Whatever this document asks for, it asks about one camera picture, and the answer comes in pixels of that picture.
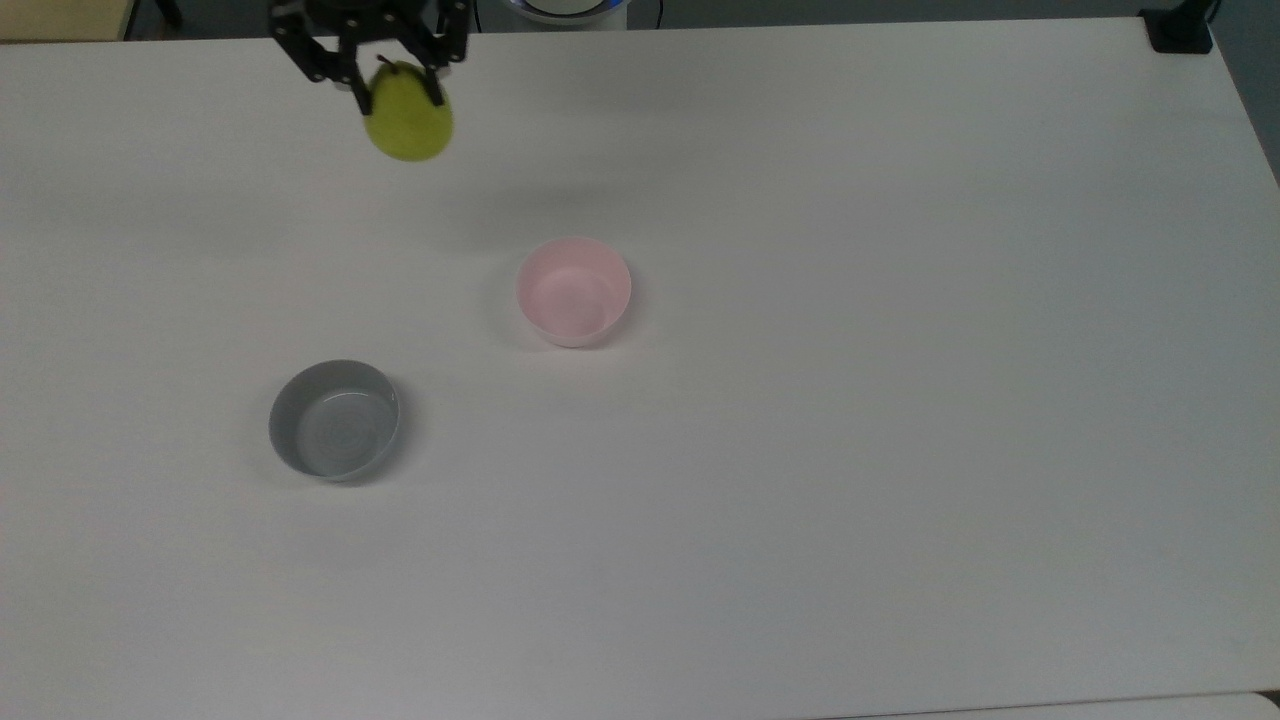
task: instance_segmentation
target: bowl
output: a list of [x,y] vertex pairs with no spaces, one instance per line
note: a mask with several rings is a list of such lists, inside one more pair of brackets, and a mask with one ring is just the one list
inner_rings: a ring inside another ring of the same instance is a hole
[[585,347],[603,340],[626,311],[631,272],[616,250],[598,240],[553,240],[520,266],[516,301],[548,342]]
[[284,386],[268,427],[285,465],[344,483],[366,477],[387,459],[399,419],[399,400],[387,375],[356,360],[330,360]]

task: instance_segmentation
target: pink bowl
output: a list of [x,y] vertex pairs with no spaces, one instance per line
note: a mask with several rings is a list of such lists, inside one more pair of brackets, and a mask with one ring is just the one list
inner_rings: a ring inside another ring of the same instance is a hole
[[627,309],[631,273],[626,260],[598,240],[553,240],[520,266],[516,301],[548,342],[584,347],[608,334]]

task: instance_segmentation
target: green pear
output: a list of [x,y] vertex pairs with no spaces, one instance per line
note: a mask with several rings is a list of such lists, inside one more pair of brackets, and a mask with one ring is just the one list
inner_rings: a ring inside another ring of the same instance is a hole
[[365,117],[369,140],[397,160],[430,160],[453,137],[453,110],[449,97],[436,108],[422,87],[422,69],[411,63],[390,63],[385,58],[370,83],[372,113]]

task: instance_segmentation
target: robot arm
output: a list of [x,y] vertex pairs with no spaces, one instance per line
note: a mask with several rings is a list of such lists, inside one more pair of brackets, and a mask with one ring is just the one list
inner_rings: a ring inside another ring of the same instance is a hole
[[[364,42],[398,40],[420,63],[426,96],[444,105],[438,72],[467,56],[474,0],[439,0],[439,35],[422,24],[426,0],[271,0],[268,28],[311,82],[332,79],[356,96],[360,114],[372,113],[372,97],[360,73],[356,51]],[[307,20],[338,36],[338,50],[325,50]]]

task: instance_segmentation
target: table surface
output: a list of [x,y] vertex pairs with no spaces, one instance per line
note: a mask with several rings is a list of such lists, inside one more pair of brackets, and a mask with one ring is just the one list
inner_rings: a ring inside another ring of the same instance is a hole
[[0,41],[122,40],[136,0],[3,0]]
[[[778,720],[1280,687],[1280,192],[1137,19],[0,49],[4,715]],[[513,302],[628,260],[604,347]],[[266,438],[333,357],[383,477]]]
[[1280,720],[1262,696],[1221,694],[900,715],[902,720]]

